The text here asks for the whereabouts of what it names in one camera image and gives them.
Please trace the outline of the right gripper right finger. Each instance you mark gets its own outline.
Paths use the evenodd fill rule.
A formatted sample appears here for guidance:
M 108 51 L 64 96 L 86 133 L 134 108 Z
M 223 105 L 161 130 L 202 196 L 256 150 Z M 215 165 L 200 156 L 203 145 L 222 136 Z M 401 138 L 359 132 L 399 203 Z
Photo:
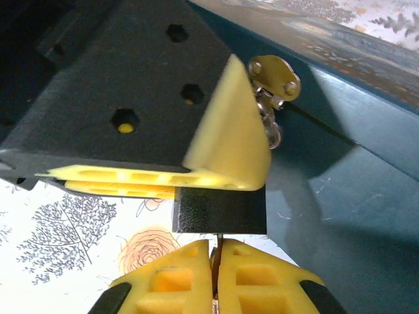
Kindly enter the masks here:
M 314 273 L 235 239 L 224 239 L 220 313 L 345 313 Z

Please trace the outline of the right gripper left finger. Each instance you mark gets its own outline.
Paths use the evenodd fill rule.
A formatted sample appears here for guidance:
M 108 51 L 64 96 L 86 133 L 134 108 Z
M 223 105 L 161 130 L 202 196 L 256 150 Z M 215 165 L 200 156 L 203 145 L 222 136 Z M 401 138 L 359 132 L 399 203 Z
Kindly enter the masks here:
M 212 312 L 209 241 L 194 241 L 118 279 L 89 313 Z

